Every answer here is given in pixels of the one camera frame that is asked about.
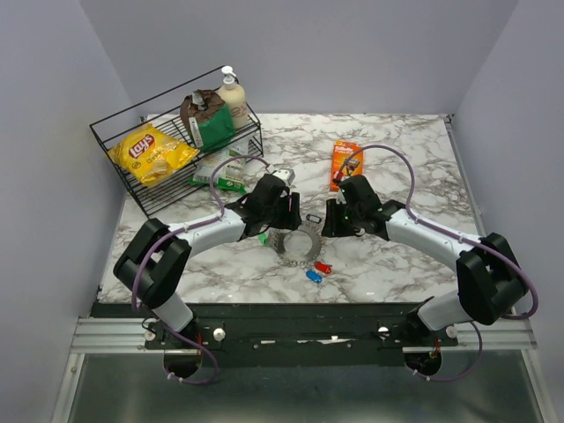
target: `gray wall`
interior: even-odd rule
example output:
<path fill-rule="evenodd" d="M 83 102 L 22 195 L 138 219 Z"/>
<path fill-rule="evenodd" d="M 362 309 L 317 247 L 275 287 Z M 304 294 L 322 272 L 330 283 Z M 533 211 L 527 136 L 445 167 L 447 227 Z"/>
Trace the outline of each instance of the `gray wall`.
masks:
<path fill-rule="evenodd" d="M 507 235 L 538 287 L 533 317 L 564 420 L 564 3 L 521 0 L 455 116 L 486 228 Z"/>
<path fill-rule="evenodd" d="M 452 113 L 516 0 L 81 4 L 135 101 L 231 64 L 261 112 Z"/>
<path fill-rule="evenodd" d="M 122 200 L 87 125 L 129 99 L 76 0 L 4 0 L 0 57 L 0 420 L 46 422 Z"/>

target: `black mounting bracket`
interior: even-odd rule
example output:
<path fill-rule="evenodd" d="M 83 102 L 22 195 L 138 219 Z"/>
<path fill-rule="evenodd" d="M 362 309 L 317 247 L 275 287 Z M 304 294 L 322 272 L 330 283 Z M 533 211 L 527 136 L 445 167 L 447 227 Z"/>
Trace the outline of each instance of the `black mounting bracket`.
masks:
<path fill-rule="evenodd" d="M 327 201 L 322 235 L 343 237 L 360 235 L 364 231 L 389 241 L 386 222 L 395 212 L 404 209 L 405 204 L 396 200 L 383 204 L 361 174 L 345 179 L 338 187 L 346 203 L 338 204 L 335 199 Z"/>
<path fill-rule="evenodd" d="M 444 330 L 414 339 L 404 322 L 415 303 L 391 304 L 189 304 L 197 315 L 195 342 L 222 367 L 403 366 L 403 348 L 455 346 Z M 160 323 L 150 323 L 149 350 L 190 349 Z M 213 331 L 226 337 L 217 341 Z"/>
<path fill-rule="evenodd" d="M 272 174 L 265 174 L 252 192 L 226 208 L 245 222 L 245 238 L 260 234 L 263 226 L 295 230 L 301 225 L 300 194 L 290 194 L 284 181 Z"/>

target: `lotion bottle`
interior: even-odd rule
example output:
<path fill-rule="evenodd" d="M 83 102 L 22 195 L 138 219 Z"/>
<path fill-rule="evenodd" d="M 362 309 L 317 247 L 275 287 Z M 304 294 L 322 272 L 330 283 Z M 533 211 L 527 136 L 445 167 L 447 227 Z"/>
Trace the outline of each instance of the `lotion bottle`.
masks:
<path fill-rule="evenodd" d="M 227 104 L 233 126 L 236 130 L 242 128 L 249 123 L 249 110 L 247 108 L 247 99 L 245 98 L 245 90 L 237 84 L 235 74 L 231 66 L 221 68 L 224 75 L 223 85 L 218 90 L 219 97 Z"/>

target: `yellow chip bag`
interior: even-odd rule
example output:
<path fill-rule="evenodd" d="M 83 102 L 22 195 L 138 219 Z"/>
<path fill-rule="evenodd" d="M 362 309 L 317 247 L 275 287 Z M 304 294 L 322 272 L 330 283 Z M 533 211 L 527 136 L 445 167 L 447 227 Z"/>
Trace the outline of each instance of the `yellow chip bag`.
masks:
<path fill-rule="evenodd" d="M 147 187 L 163 182 L 199 153 L 147 123 L 131 132 L 109 152 L 112 161 Z"/>

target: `white marble surface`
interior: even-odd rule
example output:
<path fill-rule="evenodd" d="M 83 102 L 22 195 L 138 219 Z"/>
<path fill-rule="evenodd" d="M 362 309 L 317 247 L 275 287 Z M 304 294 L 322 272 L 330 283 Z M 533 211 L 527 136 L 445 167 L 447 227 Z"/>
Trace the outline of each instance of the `white marble surface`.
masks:
<path fill-rule="evenodd" d="M 425 217 L 476 233 L 468 196 L 446 128 L 436 115 L 259 115 L 263 123 L 265 158 L 292 167 L 301 193 L 302 217 L 324 217 L 329 192 L 330 158 L 336 139 L 360 145 L 380 143 L 403 151 L 415 167 L 417 188 L 413 208 Z M 248 186 L 254 187 L 262 166 L 249 163 Z M 382 201 L 404 201 L 409 174 L 391 153 L 371 150 L 365 172 Z M 235 194 L 223 193 L 226 201 Z M 211 214 L 216 206 L 207 189 L 157 213 L 165 223 Z M 128 302 L 130 291 L 112 274 L 116 259 L 145 221 L 126 198 L 108 268 L 101 302 Z M 189 260 L 178 287 L 187 302 L 363 302 L 422 301 L 455 289 L 452 271 L 409 247 L 374 236 L 326 239 L 322 261 L 333 265 L 320 285 L 300 268 L 281 266 L 272 249 L 258 239 L 226 244 Z"/>

